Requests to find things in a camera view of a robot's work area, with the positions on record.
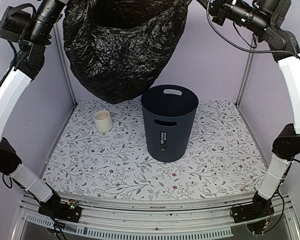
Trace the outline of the black plastic trash bag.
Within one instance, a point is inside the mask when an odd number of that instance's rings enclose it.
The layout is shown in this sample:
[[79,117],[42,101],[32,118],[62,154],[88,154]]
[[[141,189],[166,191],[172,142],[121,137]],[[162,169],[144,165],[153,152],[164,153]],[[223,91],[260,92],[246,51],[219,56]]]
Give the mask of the black plastic trash bag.
[[71,0],[63,48],[79,83],[110,103],[146,92],[185,30],[188,0]]

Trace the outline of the dark grey trash bin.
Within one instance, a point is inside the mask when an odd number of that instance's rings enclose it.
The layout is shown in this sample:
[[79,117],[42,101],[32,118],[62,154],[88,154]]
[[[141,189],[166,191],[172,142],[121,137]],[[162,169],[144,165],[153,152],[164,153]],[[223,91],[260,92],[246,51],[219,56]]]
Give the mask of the dark grey trash bin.
[[141,96],[148,153],[155,160],[171,163],[186,152],[199,99],[178,85],[151,87]]

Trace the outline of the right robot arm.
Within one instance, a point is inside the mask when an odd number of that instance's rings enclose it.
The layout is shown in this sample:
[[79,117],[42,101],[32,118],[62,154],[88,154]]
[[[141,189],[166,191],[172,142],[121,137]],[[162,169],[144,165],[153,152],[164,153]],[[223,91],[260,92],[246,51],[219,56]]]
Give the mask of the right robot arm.
[[205,10],[198,2],[190,5],[196,31],[196,69],[193,88],[201,99],[234,102],[244,87],[239,120],[243,133],[229,129],[211,141],[206,152],[214,160],[230,166],[230,178],[222,180],[213,194],[251,193],[264,178],[270,163],[272,143],[293,119],[283,74],[269,54],[257,54],[247,81],[243,80],[246,53],[235,49],[211,29]]

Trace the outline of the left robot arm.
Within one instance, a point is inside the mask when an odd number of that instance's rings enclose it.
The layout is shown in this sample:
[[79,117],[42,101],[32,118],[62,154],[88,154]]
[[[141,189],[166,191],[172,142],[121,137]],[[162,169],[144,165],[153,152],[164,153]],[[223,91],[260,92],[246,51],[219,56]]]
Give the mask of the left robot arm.
[[60,198],[22,163],[3,133],[19,98],[44,65],[50,32],[67,4],[66,0],[43,0],[38,8],[31,3],[9,6],[0,21],[0,38],[19,45],[19,51],[0,82],[0,172],[45,203],[45,209],[53,217],[60,217],[65,211],[58,201]]

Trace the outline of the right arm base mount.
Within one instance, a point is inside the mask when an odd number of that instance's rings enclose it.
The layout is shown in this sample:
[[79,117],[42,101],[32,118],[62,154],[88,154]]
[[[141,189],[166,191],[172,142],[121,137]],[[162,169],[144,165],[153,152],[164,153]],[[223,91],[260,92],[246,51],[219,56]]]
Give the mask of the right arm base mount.
[[266,204],[263,204],[260,201],[249,204],[236,204],[229,210],[230,216],[233,218],[235,223],[264,218],[273,215],[274,212],[271,201],[268,201]]

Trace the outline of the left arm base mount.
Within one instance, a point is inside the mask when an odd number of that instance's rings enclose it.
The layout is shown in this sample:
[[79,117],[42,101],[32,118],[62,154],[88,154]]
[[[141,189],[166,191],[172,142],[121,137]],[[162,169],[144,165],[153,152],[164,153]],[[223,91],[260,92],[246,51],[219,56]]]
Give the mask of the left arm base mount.
[[69,199],[67,202],[61,202],[60,198],[55,197],[50,198],[47,202],[40,202],[38,213],[54,220],[78,223],[82,210],[77,200]]

